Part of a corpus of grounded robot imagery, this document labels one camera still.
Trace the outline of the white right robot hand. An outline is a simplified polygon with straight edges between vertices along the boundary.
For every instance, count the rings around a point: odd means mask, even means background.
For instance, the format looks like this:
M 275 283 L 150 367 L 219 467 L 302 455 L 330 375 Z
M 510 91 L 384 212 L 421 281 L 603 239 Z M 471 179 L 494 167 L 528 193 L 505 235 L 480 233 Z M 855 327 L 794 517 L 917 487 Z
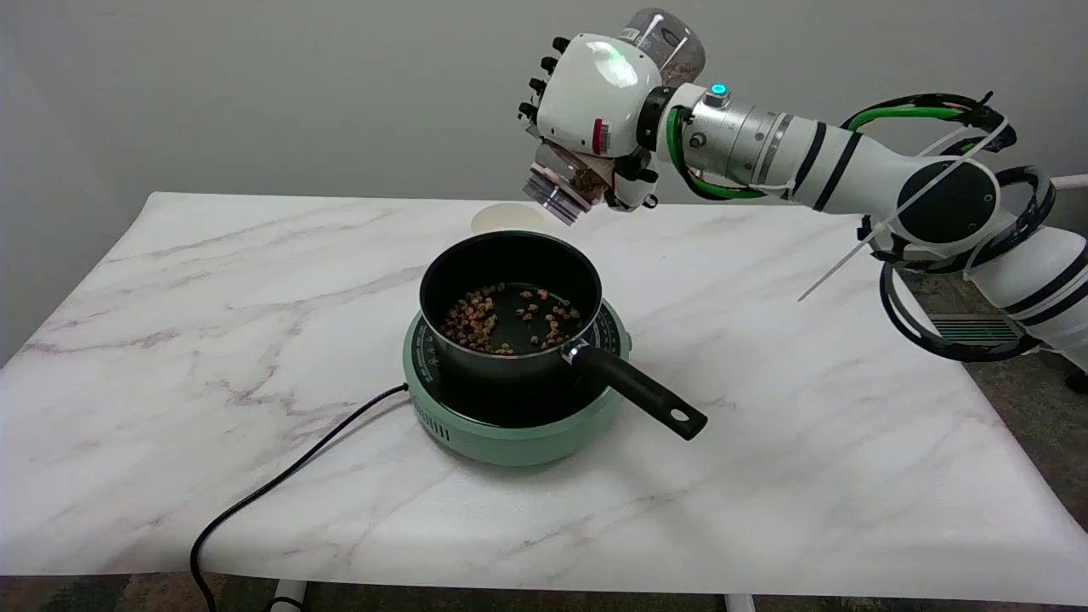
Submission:
M 549 78 L 532 78 L 532 102 L 519 107 L 540 140 L 524 193 L 572 225 L 596 205 L 633 212 L 656 205 L 654 161 L 664 90 L 660 70 L 642 49 L 595 34 L 554 39 L 558 57 L 541 59 Z

